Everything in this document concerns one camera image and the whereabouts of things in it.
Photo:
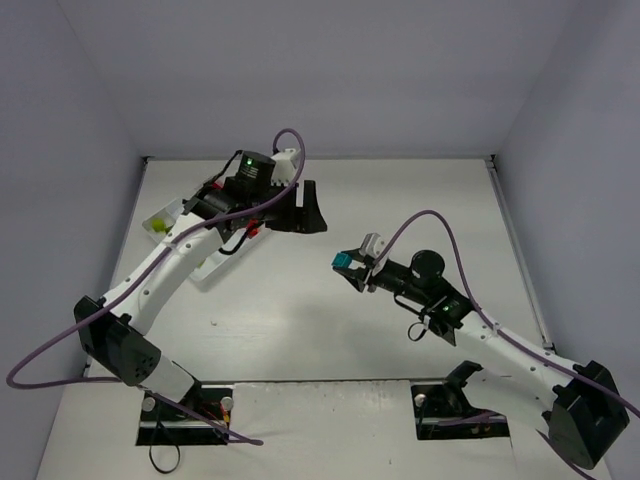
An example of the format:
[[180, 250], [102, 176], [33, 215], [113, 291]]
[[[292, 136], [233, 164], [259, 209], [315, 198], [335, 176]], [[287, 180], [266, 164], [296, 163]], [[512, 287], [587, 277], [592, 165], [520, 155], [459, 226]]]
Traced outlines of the yellow blue red lego stack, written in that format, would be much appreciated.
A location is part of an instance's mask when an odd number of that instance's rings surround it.
[[348, 269], [352, 263], [352, 257], [349, 253], [338, 252], [331, 262], [334, 269]]

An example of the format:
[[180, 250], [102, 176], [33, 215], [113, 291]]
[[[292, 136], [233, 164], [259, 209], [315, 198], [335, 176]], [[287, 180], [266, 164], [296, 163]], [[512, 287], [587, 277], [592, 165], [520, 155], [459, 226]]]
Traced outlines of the small green lego brick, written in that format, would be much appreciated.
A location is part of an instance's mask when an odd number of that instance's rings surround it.
[[166, 233], [167, 224], [163, 218], [154, 217], [150, 221], [151, 229], [156, 233]]

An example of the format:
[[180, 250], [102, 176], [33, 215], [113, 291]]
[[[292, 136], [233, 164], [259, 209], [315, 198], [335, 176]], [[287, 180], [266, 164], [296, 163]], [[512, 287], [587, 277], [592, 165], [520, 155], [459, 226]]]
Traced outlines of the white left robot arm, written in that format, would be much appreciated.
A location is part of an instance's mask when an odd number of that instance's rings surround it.
[[316, 184], [299, 179], [303, 148], [270, 156], [243, 151], [237, 172], [222, 184], [206, 180], [181, 204], [173, 226], [152, 253], [119, 285], [74, 307], [83, 350], [128, 386], [188, 407], [201, 399], [201, 383], [167, 358], [146, 335], [174, 292], [239, 231], [326, 231]]

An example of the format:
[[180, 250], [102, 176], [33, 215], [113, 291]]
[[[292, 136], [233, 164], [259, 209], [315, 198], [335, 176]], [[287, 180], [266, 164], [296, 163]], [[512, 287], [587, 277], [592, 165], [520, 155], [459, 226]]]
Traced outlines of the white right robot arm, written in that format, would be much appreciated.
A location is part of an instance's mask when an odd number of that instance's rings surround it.
[[490, 319], [444, 278], [438, 253], [421, 250], [404, 266], [375, 265], [363, 251], [347, 250], [332, 269], [360, 292], [391, 293], [430, 333], [463, 352], [446, 382], [471, 406], [538, 431], [575, 466], [593, 469], [629, 425], [630, 409], [605, 366], [560, 357]]

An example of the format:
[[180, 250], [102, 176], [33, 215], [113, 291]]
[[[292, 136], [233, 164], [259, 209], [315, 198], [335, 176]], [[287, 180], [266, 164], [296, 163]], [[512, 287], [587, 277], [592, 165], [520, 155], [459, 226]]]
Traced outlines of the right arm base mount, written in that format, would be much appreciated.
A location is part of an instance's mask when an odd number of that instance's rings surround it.
[[473, 407], [463, 393], [444, 384], [412, 384], [416, 438], [419, 441], [509, 438], [504, 416]]

